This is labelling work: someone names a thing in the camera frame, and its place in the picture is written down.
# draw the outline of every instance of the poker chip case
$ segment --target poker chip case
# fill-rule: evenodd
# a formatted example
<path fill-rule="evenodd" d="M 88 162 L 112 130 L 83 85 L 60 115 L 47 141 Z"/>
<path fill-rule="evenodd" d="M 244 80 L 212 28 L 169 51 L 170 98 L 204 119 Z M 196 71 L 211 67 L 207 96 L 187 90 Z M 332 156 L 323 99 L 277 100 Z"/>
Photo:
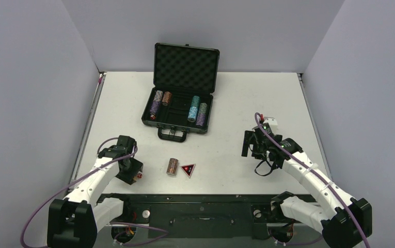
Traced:
<path fill-rule="evenodd" d="M 155 87 L 152 88 L 141 119 L 145 125 L 158 128 L 160 139 L 184 142 L 188 133 L 205 134 L 208 131 L 213 102 L 211 93 L 215 90 L 219 55 L 217 49 L 196 48 L 188 44 L 155 44 Z M 170 92 L 171 100 L 167 106 L 161 104 L 152 119 L 150 109 L 158 90 Z M 202 126 L 187 119 L 193 96 L 200 97 L 200 103 L 207 104 L 206 119 Z M 182 131 L 182 136 L 176 135 L 176 131 Z"/>

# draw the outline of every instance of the robotic arm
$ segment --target robotic arm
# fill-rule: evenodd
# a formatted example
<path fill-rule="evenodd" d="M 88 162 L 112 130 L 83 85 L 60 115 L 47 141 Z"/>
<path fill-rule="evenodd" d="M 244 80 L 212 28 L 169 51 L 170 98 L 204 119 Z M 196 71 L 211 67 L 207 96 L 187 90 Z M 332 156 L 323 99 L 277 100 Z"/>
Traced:
<path fill-rule="evenodd" d="M 115 161 L 130 155 L 136 141 L 128 136 L 119 136 L 116 145 L 103 149 L 91 169 L 98 170 L 84 179 L 63 199 L 55 199 L 49 207 L 47 233 L 48 247 L 93 247 L 100 231 L 112 219 L 127 213 L 123 199 L 106 198 L 96 205 L 100 195 L 117 177 L 133 184 L 142 176 L 143 164 L 134 158 Z"/>
<path fill-rule="evenodd" d="M 259 123 L 261 127 L 256 127 L 253 131 L 245 131 L 242 156 L 246 157 L 250 145 L 253 145 L 253 157 L 273 162 L 271 172 L 281 168 L 293 176 L 321 206 L 314 206 L 290 192 L 284 192 L 272 200 L 272 214 L 295 219 L 310 226 L 323 235 L 330 247 L 354 247 L 362 241 L 362 236 L 350 219 L 349 213 L 344 211 L 345 206 L 348 206 L 363 233 L 367 237 L 370 236 L 372 234 L 371 205 L 364 198 L 356 200 L 341 190 L 317 169 L 318 165 L 308 158 L 294 140 L 291 138 L 282 140 L 281 135 L 275 135 L 262 116 Z M 267 136 L 292 156 L 283 152 Z"/>

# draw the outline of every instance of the tabletop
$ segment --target tabletop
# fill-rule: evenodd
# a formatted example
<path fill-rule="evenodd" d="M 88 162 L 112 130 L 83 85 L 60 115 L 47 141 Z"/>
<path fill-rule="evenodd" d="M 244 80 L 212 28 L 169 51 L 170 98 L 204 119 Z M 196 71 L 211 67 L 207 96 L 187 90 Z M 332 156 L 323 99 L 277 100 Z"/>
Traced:
<path fill-rule="evenodd" d="M 254 173 L 259 161 L 241 157 L 244 131 L 256 126 L 255 112 L 275 118 L 275 133 L 294 139 L 330 176 L 296 73 L 219 72 L 208 132 L 188 134 L 184 143 L 159 139 L 157 128 L 141 120 L 154 87 L 153 72 L 108 72 L 103 84 L 77 177 L 92 168 L 98 146 L 119 135 L 136 139 L 135 158 L 144 163 L 143 177 L 136 183 L 114 178 L 104 193 L 308 194 L 286 172 L 279 169 L 261 177 Z M 176 177 L 167 175 L 170 158 L 180 165 L 196 164 L 191 178 L 180 168 Z M 258 172 L 265 174 L 268 169 L 262 165 Z"/>

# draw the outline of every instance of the case handle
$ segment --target case handle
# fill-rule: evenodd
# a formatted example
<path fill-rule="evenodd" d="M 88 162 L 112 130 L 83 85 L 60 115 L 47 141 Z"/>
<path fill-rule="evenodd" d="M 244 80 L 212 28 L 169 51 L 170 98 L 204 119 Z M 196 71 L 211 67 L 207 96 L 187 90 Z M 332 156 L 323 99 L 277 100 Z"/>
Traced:
<path fill-rule="evenodd" d="M 176 135 L 171 135 L 171 134 L 164 134 L 162 133 L 163 128 L 157 128 L 157 136 L 166 141 L 175 141 L 175 142 L 184 142 L 186 140 L 186 134 L 187 132 L 182 131 L 182 136 L 176 136 Z"/>

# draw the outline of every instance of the black strap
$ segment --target black strap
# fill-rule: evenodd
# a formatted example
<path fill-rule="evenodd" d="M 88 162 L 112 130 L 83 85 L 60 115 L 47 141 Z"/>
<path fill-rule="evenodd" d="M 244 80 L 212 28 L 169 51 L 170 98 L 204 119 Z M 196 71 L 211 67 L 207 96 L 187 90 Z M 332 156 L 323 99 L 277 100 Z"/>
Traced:
<path fill-rule="evenodd" d="M 262 175 L 262 174 L 260 174 L 260 173 L 257 172 L 257 169 L 258 169 L 258 167 L 260 167 L 261 164 L 264 163 L 264 162 L 266 162 L 267 165 L 270 167 L 270 171 L 269 171 L 268 173 Z M 257 174 L 258 176 L 265 177 L 265 176 L 270 175 L 270 173 L 272 173 L 274 169 L 276 169 L 275 163 L 273 163 L 272 165 L 270 165 L 270 163 L 269 163 L 267 160 L 262 160 L 260 163 L 258 163 L 257 167 L 255 167 L 254 172 L 255 172 L 255 174 Z"/>

